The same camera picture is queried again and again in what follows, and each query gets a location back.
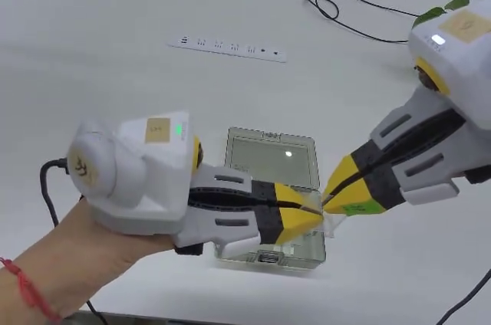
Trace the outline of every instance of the beige label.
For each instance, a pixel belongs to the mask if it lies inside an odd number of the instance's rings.
[[[77,174],[78,178],[87,185],[92,187],[99,178],[99,172],[92,163],[84,158],[80,150],[72,149],[68,154],[68,166],[70,173]]]
[[[170,119],[149,118],[145,131],[145,143],[168,143],[170,141]]]
[[[491,21],[476,15],[475,13],[464,10],[453,15],[441,24],[440,30],[469,44],[477,38],[491,32]]]

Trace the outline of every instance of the green tape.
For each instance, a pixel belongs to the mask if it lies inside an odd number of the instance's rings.
[[[385,208],[375,200],[368,200],[361,204],[346,205],[343,206],[343,209],[347,216],[380,214],[386,211]]]

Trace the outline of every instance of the human hand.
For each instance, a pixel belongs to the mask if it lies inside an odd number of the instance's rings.
[[[173,249],[169,236],[120,235],[96,223],[85,199],[15,263],[66,317],[141,258]]]

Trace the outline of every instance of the red string bracelet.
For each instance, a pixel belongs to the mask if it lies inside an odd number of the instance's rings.
[[[18,288],[21,291],[22,299],[29,307],[39,308],[43,315],[50,321],[53,321],[55,323],[61,321],[61,317],[59,317],[50,309],[46,301],[44,301],[43,297],[39,294],[36,288],[34,288],[34,285],[32,285],[32,283],[25,276],[22,270],[14,263],[12,263],[12,260],[5,260],[4,258],[0,258],[0,262],[3,263],[7,271],[17,277]]]

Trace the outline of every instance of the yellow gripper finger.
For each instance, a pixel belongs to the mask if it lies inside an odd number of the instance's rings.
[[[324,220],[319,207],[292,188],[275,183],[275,193],[283,224],[282,232],[276,239],[277,245],[300,237],[319,226]],[[292,204],[291,208],[285,207],[288,203]]]
[[[386,209],[370,194],[363,178],[354,180],[341,191],[337,187],[347,178],[360,172],[352,155],[345,156],[331,175],[322,194],[324,211],[329,214],[380,214]]]

